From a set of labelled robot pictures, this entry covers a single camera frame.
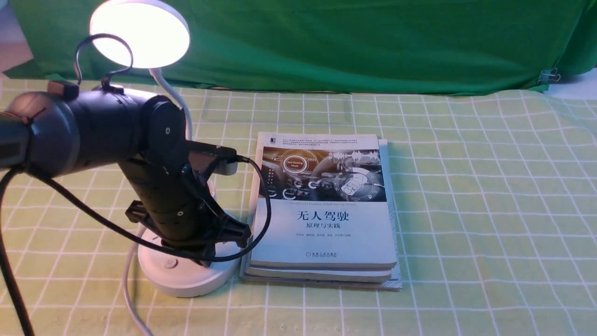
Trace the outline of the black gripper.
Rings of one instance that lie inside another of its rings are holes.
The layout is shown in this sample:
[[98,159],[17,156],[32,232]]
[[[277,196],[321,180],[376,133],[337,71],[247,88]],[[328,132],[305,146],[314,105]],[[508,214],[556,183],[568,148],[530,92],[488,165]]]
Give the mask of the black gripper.
[[140,200],[132,201],[126,217],[133,224],[146,224],[163,246],[194,255],[214,255],[217,243],[248,246],[251,227],[222,213],[188,156],[155,162],[136,156],[118,162],[118,167]]

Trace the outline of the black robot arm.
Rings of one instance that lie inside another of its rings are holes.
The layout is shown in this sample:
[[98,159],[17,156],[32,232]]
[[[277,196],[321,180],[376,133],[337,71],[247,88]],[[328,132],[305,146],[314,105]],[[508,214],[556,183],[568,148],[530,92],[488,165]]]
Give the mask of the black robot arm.
[[1,170],[57,178],[117,164],[138,197],[127,217],[162,246],[209,261],[216,243],[247,247],[251,236],[208,187],[210,175],[226,175],[239,156],[185,133],[185,113],[166,96],[49,82],[47,91],[21,94],[2,111]]

